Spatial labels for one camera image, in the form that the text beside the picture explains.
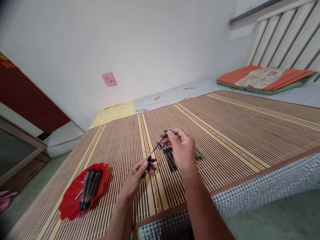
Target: red plate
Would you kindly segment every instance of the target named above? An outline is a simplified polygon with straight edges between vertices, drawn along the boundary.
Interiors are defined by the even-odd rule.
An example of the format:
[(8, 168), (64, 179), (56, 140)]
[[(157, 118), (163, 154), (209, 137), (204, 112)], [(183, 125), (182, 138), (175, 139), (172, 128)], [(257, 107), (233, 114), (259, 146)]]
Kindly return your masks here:
[[(97, 190), (97, 195), (92, 199), (91, 205), (87, 210), (79, 211), (81, 194), (76, 200), (75, 198), (83, 188), (82, 182), (87, 173), (87, 170), (91, 170), (91, 169), (102, 170), (102, 177)], [(108, 181), (108, 166), (104, 165), (104, 163), (93, 164), (92, 166), (85, 169), (82, 173), (80, 173), (80, 175), (77, 176), (75, 180), (73, 180), (70, 187), (63, 195), (63, 199), (59, 207), (59, 210), (61, 212), (61, 216), (60, 216), (61, 220), (68, 218), (70, 221), (73, 221), (81, 213), (88, 211), (93, 206), (93, 204), (98, 199), (98, 197), (103, 193), (107, 181)]]

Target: finger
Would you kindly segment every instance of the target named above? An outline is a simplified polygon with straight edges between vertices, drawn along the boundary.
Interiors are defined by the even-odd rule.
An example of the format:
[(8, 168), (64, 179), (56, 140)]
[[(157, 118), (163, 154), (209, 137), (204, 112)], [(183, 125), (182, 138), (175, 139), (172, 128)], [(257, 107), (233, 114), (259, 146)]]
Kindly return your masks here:
[(171, 142), (167, 141), (165, 144), (162, 144), (163, 146), (171, 146)]
[(149, 163), (150, 162), (155, 162), (157, 159), (155, 159), (155, 158), (150, 158), (150, 160), (148, 161)]
[(169, 138), (165, 138), (165, 139), (163, 139), (163, 140), (161, 141), (161, 144), (162, 144), (162, 145), (165, 145), (165, 144), (167, 144), (167, 143), (169, 143), (169, 142), (170, 142)]
[(179, 141), (178, 141), (178, 138), (176, 137), (176, 135), (171, 130), (168, 130), (167, 133), (168, 133), (168, 137), (170, 139), (172, 147), (173, 148), (178, 147)]
[(144, 158), (144, 159), (141, 159), (139, 162), (136, 162), (135, 164), (133, 164), (131, 167), (130, 167), (130, 170), (134, 170), (134, 172), (138, 171), (138, 169), (140, 168), (140, 166), (146, 161), (147, 159)]
[(148, 161), (147, 160), (144, 160), (144, 162), (142, 163), (142, 165), (139, 167), (138, 171), (137, 171), (137, 175), (138, 177), (140, 178), (144, 173), (145, 171), (147, 170), (147, 167), (148, 167)]
[(163, 134), (161, 134), (160, 135), (160, 137), (164, 137), (165, 135), (166, 135), (166, 133), (167, 133), (167, 131), (169, 131), (169, 130), (171, 130), (172, 131), (172, 129), (166, 129), (166, 130), (163, 130), (165, 133), (163, 133)]
[(150, 165), (150, 168), (151, 168), (153, 171), (157, 170), (157, 168), (153, 165), (153, 163), (150, 163), (149, 165)]
[(144, 172), (144, 174), (141, 176), (141, 178), (146, 178), (147, 172)]
[(178, 135), (178, 137), (181, 138), (182, 140), (186, 140), (188, 137), (190, 137), (185, 131), (183, 131), (180, 128), (174, 128), (174, 129), (171, 129), (171, 131), (175, 135)]

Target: bamboo mat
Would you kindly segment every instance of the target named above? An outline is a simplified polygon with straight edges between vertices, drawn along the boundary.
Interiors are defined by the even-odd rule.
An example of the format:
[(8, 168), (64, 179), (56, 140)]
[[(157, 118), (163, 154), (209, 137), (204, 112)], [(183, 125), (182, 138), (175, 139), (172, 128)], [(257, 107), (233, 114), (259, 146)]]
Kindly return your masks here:
[[(218, 91), (87, 131), (8, 235), (8, 239), (96, 239), (105, 234), (130, 166), (146, 158), (162, 129), (182, 128), (205, 156), (197, 162), (211, 195), (298, 160), (320, 146), (320, 109)], [(178, 171), (156, 150), (157, 170), (134, 200), (138, 228), (186, 207)], [(70, 222), (58, 211), (64, 192), (88, 166), (105, 162), (109, 180), (95, 208)]]

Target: white wall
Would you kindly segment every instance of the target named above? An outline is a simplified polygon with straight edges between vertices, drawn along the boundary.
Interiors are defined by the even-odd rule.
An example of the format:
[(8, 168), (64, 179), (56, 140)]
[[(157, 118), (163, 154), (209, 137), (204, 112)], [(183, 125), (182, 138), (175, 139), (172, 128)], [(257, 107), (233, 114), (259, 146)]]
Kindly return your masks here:
[[(0, 50), (82, 129), (97, 111), (245, 63), (237, 1), (10, 0)], [(107, 88), (101, 74), (113, 72)]]

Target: tiled floor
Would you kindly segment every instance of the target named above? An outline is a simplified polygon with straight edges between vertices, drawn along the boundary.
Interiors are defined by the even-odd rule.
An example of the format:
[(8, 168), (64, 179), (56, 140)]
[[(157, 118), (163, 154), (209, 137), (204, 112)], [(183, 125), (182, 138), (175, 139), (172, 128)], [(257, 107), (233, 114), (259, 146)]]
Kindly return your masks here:
[[(10, 208), (1, 214), (3, 235), (19, 220), (67, 156), (68, 153), (53, 158), (23, 188)], [(282, 199), (226, 220), (237, 240), (319, 239), (319, 222), (320, 190)]]

